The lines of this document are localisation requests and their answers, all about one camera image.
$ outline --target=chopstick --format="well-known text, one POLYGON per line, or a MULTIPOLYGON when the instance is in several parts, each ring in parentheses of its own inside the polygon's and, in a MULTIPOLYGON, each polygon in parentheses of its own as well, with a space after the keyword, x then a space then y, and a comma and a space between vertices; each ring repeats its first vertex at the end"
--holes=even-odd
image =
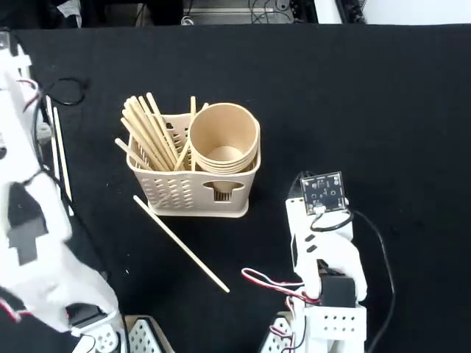
MULTIPOLYGON (((64 188, 65 193, 67 194, 68 199, 72 202, 72 191, 71 191, 71 184, 68 180, 68 169, 67 169, 67 161, 65 160, 65 152, 64 152, 64 143, 62 139, 62 130, 60 128, 60 121, 59 121, 59 113, 57 112, 57 108, 54 107, 52 110, 54 116, 54 129, 57 134, 57 145, 59 146, 59 157, 60 157, 60 164, 62 166, 62 175, 64 179, 64 188)), ((73 216, 74 211, 72 207, 68 207, 68 215, 73 216)))
POLYGON ((178 152, 177 152, 177 149, 175 148, 174 140, 173 138, 171 138, 169 131, 167 130, 166 122, 163 120, 162 115, 160 114, 157 103, 155 103, 154 96, 152 95, 152 93, 148 92, 146 94, 146 97, 147 97, 147 100, 149 101, 152 111, 155 114, 157 122, 159 123, 160 129, 163 132, 163 136, 167 140, 167 144, 170 147, 171 153, 174 155, 175 159, 178 160, 178 152))
POLYGON ((170 160, 170 157, 167 155, 165 146, 162 145, 157 136, 160 134, 160 132, 156 132, 154 130, 138 99, 133 96, 124 104, 124 106, 131 112, 134 112, 134 116, 138 119, 139 123, 147 133, 149 139, 148 142, 151 143, 151 146, 155 147, 157 155, 160 155, 162 159, 165 160, 165 164, 167 164, 167 167, 169 167, 169 170, 171 170, 174 166, 174 162, 170 160))
MULTIPOLYGON (((190 98, 190 111, 191 111, 191 120, 193 120, 194 116, 196 115, 196 98, 194 96, 191 96, 191 98, 190 98)), ((174 171, 178 170, 180 165, 183 163, 183 160, 185 159, 189 148, 190 148, 190 139, 187 138, 186 143, 185 143, 182 151, 180 152, 180 156, 178 157, 178 161, 175 164, 174 171)))
MULTIPOLYGON (((46 96, 46 111, 52 125, 51 150, 52 150, 52 165, 54 166, 54 176, 57 180, 60 180, 59 157, 57 156, 57 140, 56 140, 55 122, 54 122, 54 115, 53 115, 54 113, 52 112, 52 102, 51 102, 51 97, 49 96, 46 96)), ((60 197, 59 185, 56 185, 56 189, 60 197)))
POLYGON ((142 147, 142 149, 146 152, 147 156, 149 156, 150 160, 152 161, 152 164, 154 164, 155 167, 159 171, 168 171, 167 167, 165 167, 159 159, 154 155, 154 152, 150 148, 149 144, 146 142, 146 140, 135 131, 135 129, 131 126, 128 120, 125 118, 121 118, 121 122, 124 125, 124 127, 127 129, 127 131, 132 135, 132 137, 139 143, 142 147))
POLYGON ((150 121, 150 124, 152 125, 152 128, 155 131, 155 135, 157 136, 157 138, 160 142, 160 146, 162 148, 164 148, 165 153, 167 154, 168 158, 170 159, 171 167, 173 168, 176 161, 177 161, 177 158, 174 156, 174 154, 172 153, 172 151, 170 149, 170 146, 167 144, 167 142, 165 140, 165 136, 163 135, 163 132, 160 129, 160 127, 155 122, 154 116, 152 115, 149 107, 147 106, 146 100, 144 99, 143 96, 139 96, 139 103, 141 103, 142 109, 144 109, 144 113, 145 113, 147 119, 150 121))
POLYGON ((136 195, 132 197, 134 201, 157 223, 165 233, 182 248, 182 250, 226 293, 229 293, 229 288, 173 233, 165 223, 162 222, 136 195))
POLYGON ((132 149, 130 149, 126 143, 123 142, 122 139, 120 138, 116 138, 115 139, 115 143, 116 145, 119 146, 119 148, 121 148, 124 152, 126 152, 129 156, 131 156, 132 159, 134 159, 134 161, 136 161, 137 164, 139 164, 139 166, 142 168, 142 169, 146 169, 147 171, 151 171, 152 169, 146 164, 146 162, 144 162, 144 160, 142 158, 140 158, 137 153, 135 153, 132 149))
MULTIPOLYGON (((196 115, 196 97, 195 96, 191 96, 190 98, 190 114, 191 114, 191 117, 190 117, 190 124, 191 124, 191 122, 193 121, 196 115)), ((191 171, 195 171, 195 170, 196 170, 196 159, 193 158, 193 156, 191 156, 191 171)))

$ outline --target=black cloth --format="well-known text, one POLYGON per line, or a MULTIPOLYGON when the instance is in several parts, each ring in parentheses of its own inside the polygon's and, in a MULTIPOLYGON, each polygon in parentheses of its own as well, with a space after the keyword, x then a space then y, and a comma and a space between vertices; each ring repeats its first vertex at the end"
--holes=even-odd
MULTIPOLYGON (((59 107, 77 208, 126 314, 153 315, 177 352, 256 352, 283 295, 244 266, 293 280, 284 201, 301 170, 342 171, 351 205, 380 228, 397 309, 377 352, 465 349, 470 238, 471 26, 186 26, 19 32, 38 79, 90 80, 59 107), (153 92, 163 113, 189 97, 231 101, 261 123, 262 165, 240 219, 164 218, 230 287, 223 293, 132 200, 124 100, 153 92)), ((389 306, 380 246, 362 220, 355 244, 369 293, 369 336, 389 306)), ((85 242, 84 238, 74 241, 85 242)), ((85 260, 91 254, 83 254, 85 260)), ((69 352, 27 318, 2 319, 3 352, 69 352)))

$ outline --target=paper cup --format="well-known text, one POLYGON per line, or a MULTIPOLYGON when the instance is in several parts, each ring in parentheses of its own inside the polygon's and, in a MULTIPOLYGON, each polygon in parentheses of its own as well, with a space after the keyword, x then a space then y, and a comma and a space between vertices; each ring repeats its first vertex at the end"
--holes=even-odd
POLYGON ((260 125, 245 108, 218 103, 196 114, 188 130, 192 157, 204 171, 234 174, 255 157, 260 125))

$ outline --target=plastic basket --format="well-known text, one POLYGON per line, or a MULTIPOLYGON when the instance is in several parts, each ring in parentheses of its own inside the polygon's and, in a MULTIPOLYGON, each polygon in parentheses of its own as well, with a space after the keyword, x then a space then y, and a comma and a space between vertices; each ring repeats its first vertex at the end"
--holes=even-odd
MULTIPOLYGON (((181 152, 187 138, 190 114, 163 115, 163 118, 177 151, 181 152)), ((132 136, 129 147, 148 162, 132 136)), ((248 171, 231 175, 204 171, 147 171, 135 165, 130 156, 126 161, 141 184, 150 209, 157 215, 241 217, 249 209, 250 189, 260 168, 261 150, 259 143, 258 153, 248 171), (236 182, 238 187, 230 193, 221 193, 211 187, 212 182, 219 181, 236 182)), ((188 162, 191 162, 191 151, 188 162)))

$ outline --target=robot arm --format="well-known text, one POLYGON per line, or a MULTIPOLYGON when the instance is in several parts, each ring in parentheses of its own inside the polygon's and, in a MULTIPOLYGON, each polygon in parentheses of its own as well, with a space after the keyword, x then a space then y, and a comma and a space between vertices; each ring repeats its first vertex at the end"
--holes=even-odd
POLYGON ((364 353, 366 309, 359 302, 366 298, 367 285, 360 255, 351 242, 353 217, 341 174, 300 182, 302 193, 290 193, 286 211, 293 269, 302 285, 292 294, 277 289, 289 296, 291 315, 275 319, 261 352, 364 353))
POLYGON ((38 92, 21 81, 19 68, 29 63, 26 55, 13 57, 5 34, 0 33, 0 286, 23 301, 28 312, 59 332, 73 335, 110 333, 111 352, 121 330, 118 299, 100 274, 87 267, 64 244, 71 225, 53 180, 39 165, 32 131, 38 92), (22 184, 39 204, 42 216, 12 228, 8 221, 10 186, 22 184), (98 307, 97 315, 74 320, 66 311, 72 304, 98 307))

